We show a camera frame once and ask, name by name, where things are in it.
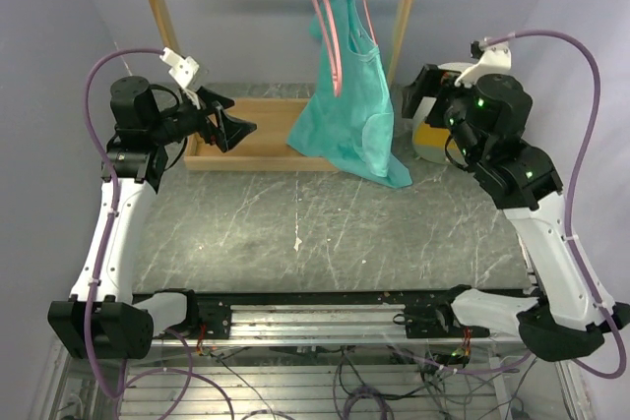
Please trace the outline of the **teal t shirt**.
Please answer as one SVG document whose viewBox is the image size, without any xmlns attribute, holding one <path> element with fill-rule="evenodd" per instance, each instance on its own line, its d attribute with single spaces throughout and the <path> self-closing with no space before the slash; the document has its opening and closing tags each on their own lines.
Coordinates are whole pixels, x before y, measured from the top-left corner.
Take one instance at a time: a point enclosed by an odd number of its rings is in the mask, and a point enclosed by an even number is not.
<svg viewBox="0 0 630 420">
<path fill-rule="evenodd" d="M 320 52 L 315 91 L 286 143 L 339 170 L 394 189 L 412 184 L 392 154 L 395 115 L 380 50 L 364 27 L 356 0 L 330 0 L 341 50 L 343 82 L 334 95 L 328 52 Z"/>
</svg>

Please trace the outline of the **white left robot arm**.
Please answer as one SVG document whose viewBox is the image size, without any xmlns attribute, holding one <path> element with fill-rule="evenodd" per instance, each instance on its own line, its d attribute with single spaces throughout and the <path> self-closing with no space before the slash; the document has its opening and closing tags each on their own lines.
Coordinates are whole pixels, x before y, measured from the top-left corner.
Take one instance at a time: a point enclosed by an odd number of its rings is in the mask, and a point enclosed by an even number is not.
<svg viewBox="0 0 630 420">
<path fill-rule="evenodd" d="M 191 289 L 164 289 L 136 303 L 135 254 L 148 212 L 167 169 L 167 146 L 199 135 L 228 152 L 257 126 L 227 114 L 232 99 L 206 88 L 177 96 L 160 110 L 147 79 L 130 76 L 110 88 L 114 135 L 101 175 L 101 207 L 80 276 L 65 301 L 51 303 L 47 319 L 78 359 L 142 359 L 166 330 L 189 338 L 200 328 Z"/>
</svg>

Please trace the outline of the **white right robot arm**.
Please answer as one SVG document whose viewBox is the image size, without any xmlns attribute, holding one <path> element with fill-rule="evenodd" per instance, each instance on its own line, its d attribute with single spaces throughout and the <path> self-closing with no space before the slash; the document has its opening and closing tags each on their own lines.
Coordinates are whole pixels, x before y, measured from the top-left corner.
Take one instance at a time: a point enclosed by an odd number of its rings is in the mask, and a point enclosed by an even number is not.
<svg viewBox="0 0 630 420">
<path fill-rule="evenodd" d="M 533 295 L 507 296 L 459 285 L 435 311 L 435 328 L 458 335 L 483 327 L 518 336 L 538 358 L 557 362 L 593 354 L 612 329 L 629 323 L 629 307 L 587 285 L 593 273 L 563 227 L 563 184 L 550 156 L 523 133 L 533 106 L 512 76 L 485 74 L 459 86 L 458 71 L 425 65 L 404 89 L 403 115 L 434 103 L 425 119 L 448 131 L 470 173 L 515 228 L 531 259 Z"/>
</svg>

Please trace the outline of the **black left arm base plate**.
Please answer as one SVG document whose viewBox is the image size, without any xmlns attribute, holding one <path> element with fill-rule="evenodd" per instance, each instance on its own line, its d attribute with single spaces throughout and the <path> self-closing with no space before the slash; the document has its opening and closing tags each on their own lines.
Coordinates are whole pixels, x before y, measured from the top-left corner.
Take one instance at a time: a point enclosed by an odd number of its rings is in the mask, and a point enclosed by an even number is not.
<svg viewBox="0 0 630 420">
<path fill-rule="evenodd" d="M 165 289 L 152 294 L 135 294 L 133 306 L 148 312 L 154 336 L 167 329 L 207 339 L 228 339 L 232 310 L 220 298 L 192 289 Z"/>
</svg>

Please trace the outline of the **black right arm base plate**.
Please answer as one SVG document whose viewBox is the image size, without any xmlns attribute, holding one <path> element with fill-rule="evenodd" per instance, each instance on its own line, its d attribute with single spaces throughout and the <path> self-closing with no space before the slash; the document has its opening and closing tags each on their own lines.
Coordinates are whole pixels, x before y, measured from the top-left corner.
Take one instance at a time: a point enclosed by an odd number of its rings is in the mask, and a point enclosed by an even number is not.
<svg viewBox="0 0 630 420">
<path fill-rule="evenodd" d="M 404 291 L 404 308 L 392 322 L 405 328 L 407 339 L 464 338 L 468 330 L 475 336 L 487 336 L 488 329 L 464 326 L 454 315 L 451 304 L 469 289 L 469 285 L 459 284 L 444 290 Z"/>
</svg>

